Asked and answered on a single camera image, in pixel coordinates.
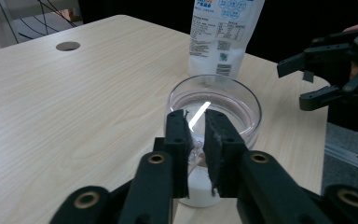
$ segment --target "white carton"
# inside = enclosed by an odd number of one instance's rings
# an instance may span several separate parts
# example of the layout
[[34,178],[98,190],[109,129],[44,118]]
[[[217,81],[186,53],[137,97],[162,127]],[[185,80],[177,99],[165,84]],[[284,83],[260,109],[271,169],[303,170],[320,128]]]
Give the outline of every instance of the white carton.
[[237,78],[265,0],[195,0],[188,74]]

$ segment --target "black cable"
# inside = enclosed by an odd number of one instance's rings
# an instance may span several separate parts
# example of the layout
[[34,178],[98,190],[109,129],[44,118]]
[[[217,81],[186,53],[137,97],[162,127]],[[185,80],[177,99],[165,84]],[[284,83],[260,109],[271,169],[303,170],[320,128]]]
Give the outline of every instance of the black cable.
[[30,36],[28,36],[28,35],[24,35],[24,34],[22,34],[22,33],[20,33],[20,32],[19,32],[19,35],[22,35],[22,36],[24,36],[25,38],[28,38],[28,39],[33,39],[32,37],[30,37]]
[[[48,3],[56,10],[56,11],[58,11],[58,12],[60,12],[51,2],[50,2],[50,0],[47,0],[48,1]],[[76,25],[73,23],[73,22],[71,22],[71,21],[68,21],[73,27],[76,27]]]
[[40,23],[46,25],[48,28],[50,28],[50,30],[53,30],[53,31],[55,31],[55,32],[59,32],[58,30],[52,28],[51,26],[47,25],[46,23],[43,23],[43,22],[42,22],[41,20],[39,20],[36,16],[34,16],[34,18],[35,18],[37,21],[39,21]]
[[41,2],[39,2],[39,4],[40,8],[42,8],[43,20],[45,21],[46,35],[48,35],[48,24],[46,23],[45,9],[43,9],[43,5]]
[[[55,11],[53,8],[49,7],[48,5],[42,3],[40,0],[37,0],[39,3],[41,3],[44,7],[50,9],[52,12],[54,12],[55,14],[61,16],[64,20],[68,21],[61,13],[59,13],[58,11]],[[72,23],[71,21],[68,21],[69,24],[71,24],[73,27],[76,27],[76,25],[74,23]]]
[[34,30],[31,26],[29,26],[23,19],[20,19],[22,22],[24,22],[24,24],[26,25],[26,26],[28,26],[28,28],[30,28],[31,30],[33,30],[35,33],[38,33],[38,34],[40,34],[40,35],[44,35],[44,34],[42,34],[42,33],[40,33],[40,32],[37,32],[36,30]]
[[4,11],[4,8],[2,7],[1,2],[0,2],[0,8],[2,9],[2,12],[4,13],[5,19],[7,20],[7,24],[8,24],[8,26],[10,27],[11,33],[13,34],[14,38],[16,39],[16,42],[17,42],[17,43],[20,43],[20,41],[17,39],[16,34],[14,33],[13,27],[11,27],[11,24],[10,24],[10,22],[8,21],[7,14],[6,14],[6,12]]

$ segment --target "dark background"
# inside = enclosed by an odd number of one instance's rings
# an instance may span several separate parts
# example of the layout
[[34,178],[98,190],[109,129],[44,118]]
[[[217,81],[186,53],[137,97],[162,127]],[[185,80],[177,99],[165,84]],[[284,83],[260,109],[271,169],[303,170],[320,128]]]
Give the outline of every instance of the dark background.
[[[78,3],[84,23],[125,14],[186,34],[190,33],[194,6],[194,0],[172,3],[79,0]],[[246,52],[278,63],[301,53],[313,38],[342,32],[357,23],[357,0],[266,0]],[[328,121],[358,132],[358,107],[330,105]]]

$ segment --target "wooden table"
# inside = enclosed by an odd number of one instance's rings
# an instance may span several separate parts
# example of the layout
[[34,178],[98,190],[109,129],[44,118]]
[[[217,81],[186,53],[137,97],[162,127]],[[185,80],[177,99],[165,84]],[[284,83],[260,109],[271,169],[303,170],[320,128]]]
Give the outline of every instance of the wooden table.
[[[80,48],[60,51],[62,42]],[[65,198],[133,178],[163,136],[170,90],[188,77],[189,36],[115,16],[0,49],[0,223],[48,223]],[[246,55],[239,81],[258,97],[255,149],[273,155],[302,187],[321,190],[327,108],[298,96],[328,83],[278,78],[276,63]],[[179,206],[177,223],[240,223],[236,200]]]

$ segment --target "hole in table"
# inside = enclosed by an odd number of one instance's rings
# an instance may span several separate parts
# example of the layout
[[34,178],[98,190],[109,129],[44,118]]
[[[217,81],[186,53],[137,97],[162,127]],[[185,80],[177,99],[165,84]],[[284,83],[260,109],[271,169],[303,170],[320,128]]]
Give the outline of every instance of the hole in table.
[[80,44],[74,41],[62,42],[56,46],[56,49],[60,51],[71,51],[78,48],[80,48]]

